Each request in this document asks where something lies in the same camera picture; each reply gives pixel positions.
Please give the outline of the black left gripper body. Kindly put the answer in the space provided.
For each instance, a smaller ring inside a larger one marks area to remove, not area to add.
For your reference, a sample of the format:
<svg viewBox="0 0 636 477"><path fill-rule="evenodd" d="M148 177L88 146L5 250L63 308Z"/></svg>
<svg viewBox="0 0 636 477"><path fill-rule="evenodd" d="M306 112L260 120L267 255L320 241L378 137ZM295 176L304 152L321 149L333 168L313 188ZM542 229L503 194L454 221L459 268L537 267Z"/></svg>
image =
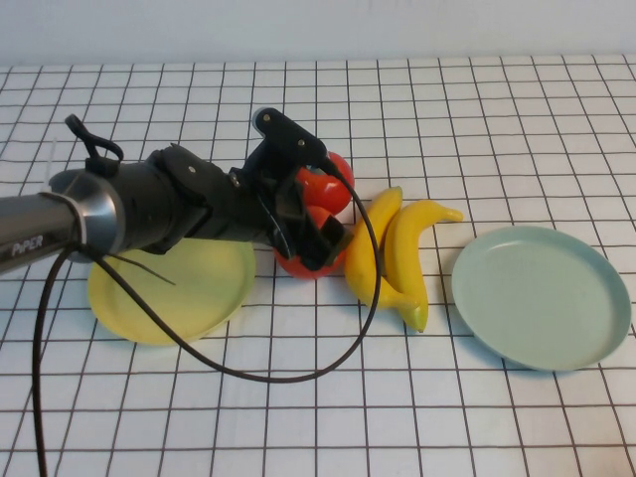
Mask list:
<svg viewBox="0 0 636 477"><path fill-rule="evenodd" d="M217 175L205 209L198 223L199 239L266 244L287 258L299 250L273 190L253 173L232 168Z"/></svg>

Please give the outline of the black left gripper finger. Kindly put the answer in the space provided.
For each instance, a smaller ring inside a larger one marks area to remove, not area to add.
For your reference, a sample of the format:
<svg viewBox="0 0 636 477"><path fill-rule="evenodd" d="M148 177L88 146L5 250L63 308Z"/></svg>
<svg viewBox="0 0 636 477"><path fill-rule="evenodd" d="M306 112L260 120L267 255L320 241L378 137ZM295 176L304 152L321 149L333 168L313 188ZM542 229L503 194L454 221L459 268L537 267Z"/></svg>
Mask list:
<svg viewBox="0 0 636 477"><path fill-rule="evenodd" d="M333 265L354 238L353 232L329 212L308 212L296 241L302 265L318 271Z"/></svg>
<svg viewBox="0 0 636 477"><path fill-rule="evenodd" d="M282 225L301 225L308 218L303 186L291 174L276 189L276 218Z"/></svg>

